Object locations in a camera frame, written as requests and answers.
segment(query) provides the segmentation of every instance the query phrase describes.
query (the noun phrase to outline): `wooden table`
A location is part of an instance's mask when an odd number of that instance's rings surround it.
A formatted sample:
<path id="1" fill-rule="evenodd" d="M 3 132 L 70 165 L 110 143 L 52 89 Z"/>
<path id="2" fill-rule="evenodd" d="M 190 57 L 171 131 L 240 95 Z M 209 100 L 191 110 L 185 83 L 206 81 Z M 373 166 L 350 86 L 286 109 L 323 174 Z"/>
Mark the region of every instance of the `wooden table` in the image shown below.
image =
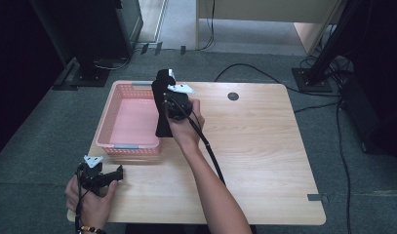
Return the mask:
<path id="1" fill-rule="evenodd" d="M 286 88 L 276 84 L 187 83 L 201 100 L 209 140 L 226 185 L 250 224 L 321 225 L 326 216 Z M 238 100 L 228 94 L 239 95 Z M 210 165 L 205 146 L 200 145 Z M 92 144 L 88 155 L 103 155 Z M 157 162 L 124 163 L 111 222 L 206 223 L 192 172 L 172 138 Z M 104 163 L 105 173 L 118 165 Z M 74 220 L 74 213 L 68 213 Z"/>

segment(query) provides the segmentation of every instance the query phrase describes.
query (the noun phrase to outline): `black stand base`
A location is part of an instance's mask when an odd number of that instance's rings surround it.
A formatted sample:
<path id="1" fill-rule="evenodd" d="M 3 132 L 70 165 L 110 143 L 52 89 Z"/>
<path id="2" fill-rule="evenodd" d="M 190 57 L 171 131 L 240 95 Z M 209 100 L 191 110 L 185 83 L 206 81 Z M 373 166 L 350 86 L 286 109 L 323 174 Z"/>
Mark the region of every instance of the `black stand base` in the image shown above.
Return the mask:
<path id="1" fill-rule="evenodd" d="M 73 59 L 55 81 L 52 90 L 77 91 L 79 87 L 104 87 L 110 70 L 96 68 L 95 75 L 84 77 L 81 75 L 79 62 Z"/>
<path id="2" fill-rule="evenodd" d="M 332 87 L 327 80 L 315 85 L 308 84 L 308 68 L 292 68 L 293 76 L 298 84 L 298 90 L 306 93 L 331 93 Z"/>

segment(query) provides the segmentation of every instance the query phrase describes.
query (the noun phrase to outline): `person's left hand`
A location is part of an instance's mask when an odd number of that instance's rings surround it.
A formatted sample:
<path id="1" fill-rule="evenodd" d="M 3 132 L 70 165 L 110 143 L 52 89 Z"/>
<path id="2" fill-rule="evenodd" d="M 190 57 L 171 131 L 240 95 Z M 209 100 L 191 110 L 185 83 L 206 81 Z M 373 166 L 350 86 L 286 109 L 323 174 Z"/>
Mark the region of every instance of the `person's left hand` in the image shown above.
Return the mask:
<path id="1" fill-rule="evenodd" d="M 89 191 L 82 199 L 81 220 L 85 226 L 92 226 L 103 229 L 109 218 L 112 198 L 115 194 L 117 181 L 113 180 L 109 184 L 109 188 L 104 197 L 99 197 L 95 193 Z M 82 196 L 86 193 L 86 189 L 82 188 Z M 64 194 L 67 197 L 66 206 L 76 212 L 76 206 L 79 202 L 79 190 L 77 175 L 75 175 L 67 184 Z"/>

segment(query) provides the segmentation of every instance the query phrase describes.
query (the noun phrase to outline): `person's hand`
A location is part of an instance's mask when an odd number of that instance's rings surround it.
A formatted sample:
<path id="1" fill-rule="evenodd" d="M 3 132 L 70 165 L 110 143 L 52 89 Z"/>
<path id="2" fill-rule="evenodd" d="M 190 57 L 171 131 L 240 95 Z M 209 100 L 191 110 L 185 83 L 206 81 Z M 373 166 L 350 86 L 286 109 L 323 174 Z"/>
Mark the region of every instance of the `person's hand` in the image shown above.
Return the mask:
<path id="1" fill-rule="evenodd" d="M 117 181 L 113 180 L 109 184 L 107 194 L 99 197 L 95 193 L 89 191 L 82 199 L 81 220 L 83 225 L 93 226 L 103 229 L 109 218 L 112 198 L 115 194 Z M 82 188 L 82 196 L 86 193 L 86 189 Z M 79 202 L 79 190 L 77 176 L 75 175 L 67 184 L 64 194 L 67 197 L 66 206 L 76 212 L 76 206 Z"/>
<path id="2" fill-rule="evenodd" d="M 201 127 L 202 129 L 204 127 L 205 119 L 201 115 L 200 100 L 190 98 L 189 101 L 192 102 L 192 113 L 189 117 L 195 122 L 198 128 Z M 177 121 L 168 118 L 168 122 L 170 123 L 173 137 L 182 150 L 198 146 L 199 136 L 192 128 L 188 119 Z"/>

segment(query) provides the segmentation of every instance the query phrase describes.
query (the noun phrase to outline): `round hole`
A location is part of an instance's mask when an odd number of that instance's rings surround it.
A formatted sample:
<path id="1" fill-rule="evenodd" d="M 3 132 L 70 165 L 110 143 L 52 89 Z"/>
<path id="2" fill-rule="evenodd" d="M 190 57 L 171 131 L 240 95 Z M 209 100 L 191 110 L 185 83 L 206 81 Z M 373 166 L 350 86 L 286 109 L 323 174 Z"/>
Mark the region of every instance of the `round hole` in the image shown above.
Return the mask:
<path id="1" fill-rule="evenodd" d="M 230 100 L 237 100 L 239 98 L 237 93 L 231 92 L 228 94 L 228 99 Z"/>

